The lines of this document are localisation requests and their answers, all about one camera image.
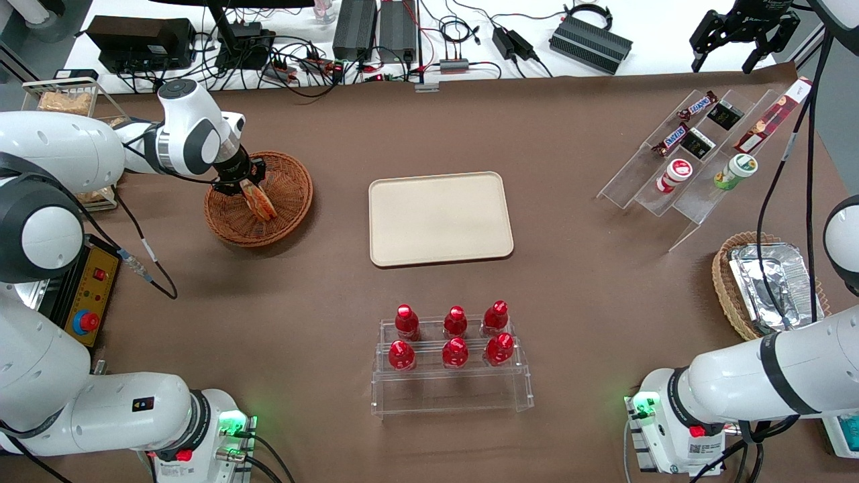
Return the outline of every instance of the foil container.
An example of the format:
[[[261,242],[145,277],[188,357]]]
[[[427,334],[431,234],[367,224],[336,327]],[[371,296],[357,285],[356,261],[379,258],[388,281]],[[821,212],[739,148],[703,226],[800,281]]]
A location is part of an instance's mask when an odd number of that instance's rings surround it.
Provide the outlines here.
[[[811,285],[799,248],[788,243],[761,244],[761,256],[764,259],[763,275],[756,244],[740,245],[728,252],[728,264],[749,320],[763,334],[811,324]],[[766,291],[764,276],[770,282],[775,303],[784,313],[783,318]],[[820,320],[823,309],[816,297],[817,320]]]

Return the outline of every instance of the red wire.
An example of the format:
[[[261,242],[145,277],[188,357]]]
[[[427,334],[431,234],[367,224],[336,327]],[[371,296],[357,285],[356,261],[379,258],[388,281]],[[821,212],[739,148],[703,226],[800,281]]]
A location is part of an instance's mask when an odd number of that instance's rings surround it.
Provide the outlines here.
[[[427,67],[429,67],[429,66],[433,63],[433,61],[436,59],[436,46],[434,46],[434,45],[433,45],[432,40],[430,39],[430,37],[429,37],[429,36],[427,35],[427,33],[426,33],[426,32],[424,32],[424,30],[421,28],[421,24],[417,23],[417,19],[415,18],[415,14],[413,14],[413,13],[411,12],[411,8],[409,7],[409,4],[408,4],[408,3],[406,3],[406,2],[403,2],[403,6],[405,7],[405,10],[406,10],[407,12],[409,12],[409,17],[411,17],[411,21],[415,22],[415,27],[417,27],[417,29],[421,31],[421,34],[423,34],[423,37],[427,40],[427,42],[429,42],[429,48],[430,48],[430,49],[432,49],[432,56],[430,56],[430,57],[429,57],[429,62],[427,62],[426,64],[421,65],[420,67],[418,67],[418,68],[417,68],[417,71],[418,71],[418,72],[423,72],[423,71],[424,71],[424,70],[426,70],[426,68],[427,68]]]

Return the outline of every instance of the emergency stop button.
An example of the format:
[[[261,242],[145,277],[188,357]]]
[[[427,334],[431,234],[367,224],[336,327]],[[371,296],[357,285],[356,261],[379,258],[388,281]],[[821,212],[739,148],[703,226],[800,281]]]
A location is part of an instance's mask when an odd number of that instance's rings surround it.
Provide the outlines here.
[[[77,335],[86,335],[99,328],[99,323],[101,319],[98,314],[83,309],[75,314],[75,318],[71,321],[71,328]]]

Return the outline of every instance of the brown wicker basket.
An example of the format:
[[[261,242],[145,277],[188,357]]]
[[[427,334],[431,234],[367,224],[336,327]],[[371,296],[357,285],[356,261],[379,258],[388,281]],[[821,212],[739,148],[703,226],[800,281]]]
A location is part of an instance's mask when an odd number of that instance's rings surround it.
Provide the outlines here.
[[[310,174],[294,157],[276,151],[253,153],[265,160],[265,180],[259,183],[277,210],[277,218],[259,221],[242,196],[227,196],[209,188],[203,203],[212,233],[239,247],[262,247],[291,233],[310,210],[314,185]]]
[[[713,285],[716,287],[719,303],[722,305],[722,310],[725,312],[728,321],[731,322],[731,326],[745,340],[757,339],[758,337],[762,337],[763,334],[754,327],[746,313],[746,305],[743,303],[740,289],[737,288],[737,284],[734,282],[734,274],[728,265],[728,251],[739,245],[756,243],[757,236],[758,233],[755,231],[738,233],[728,238],[713,258]],[[762,243],[776,243],[780,241],[781,239],[777,236],[767,235],[766,233],[761,234]],[[828,317],[832,315],[829,311],[829,302],[826,300],[826,295],[820,287],[819,280],[816,280],[815,285],[817,297],[820,300],[820,307],[823,309],[825,316]]]

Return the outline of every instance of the red bottle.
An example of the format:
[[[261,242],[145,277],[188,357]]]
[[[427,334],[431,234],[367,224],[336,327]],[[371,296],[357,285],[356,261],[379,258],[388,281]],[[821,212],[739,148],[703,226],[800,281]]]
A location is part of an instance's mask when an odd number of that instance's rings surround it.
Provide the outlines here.
[[[462,337],[468,328],[466,311],[459,305],[450,308],[448,316],[444,318],[444,336],[448,339]]]
[[[408,305],[399,306],[393,324],[397,327],[397,334],[401,339],[411,342],[418,342],[421,339],[421,327],[417,314]]]
[[[504,361],[513,356],[513,350],[513,336],[502,332],[489,339],[486,350],[484,350],[484,361],[495,366],[504,364]]]
[[[480,335],[484,337],[492,337],[504,331],[507,326],[507,303],[499,300],[492,304],[484,314],[484,321],[480,324]]]
[[[460,337],[454,337],[442,348],[442,362],[448,369],[458,369],[466,365],[468,346]]]
[[[391,344],[391,350],[387,353],[387,361],[396,370],[412,370],[417,366],[415,350],[402,340],[395,340]]]

